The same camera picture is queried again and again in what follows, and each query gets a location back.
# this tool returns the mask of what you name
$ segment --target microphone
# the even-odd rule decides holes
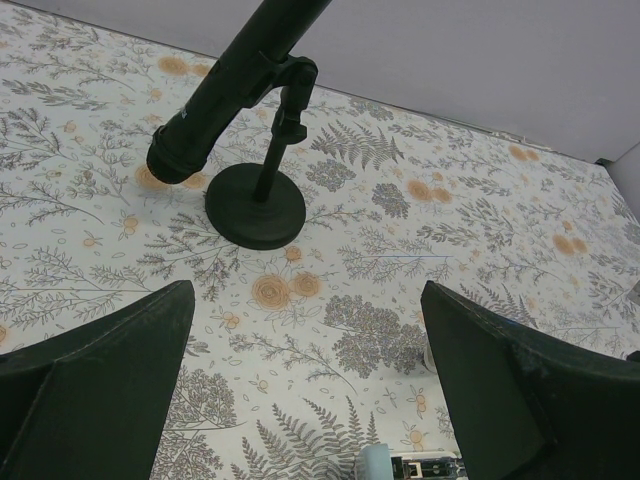
[[[177,184],[202,170],[238,112],[286,84],[289,52],[330,2],[264,0],[182,110],[153,134],[153,176]]]

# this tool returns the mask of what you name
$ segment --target floral tablecloth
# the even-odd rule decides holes
[[[276,92],[182,185],[145,167],[211,65],[0,4],[0,353],[192,280],[152,478],[346,478],[368,443],[455,450],[421,363],[428,279],[588,349],[640,348],[640,226],[602,167],[321,88],[282,165],[302,233],[230,244],[203,193],[262,161]]]

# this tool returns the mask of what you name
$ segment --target small device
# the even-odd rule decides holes
[[[356,480],[464,480],[459,454],[444,450],[391,452],[387,444],[369,445],[356,459]]]

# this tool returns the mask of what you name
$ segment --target round stand base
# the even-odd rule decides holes
[[[306,219],[304,197],[284,173],[276,174],[266,202],[253,200],[262,165],[225,168],[207,189],[205,208],[213,227],[227,240],[252,250],[274,250],[298,236]]]

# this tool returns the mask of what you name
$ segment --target white wall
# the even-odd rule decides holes
[[[219,55],[259,0],[21,3]],[[334,0],[294,53],[321,85],[614,160],[640,140],[639,25],[639,0]]]

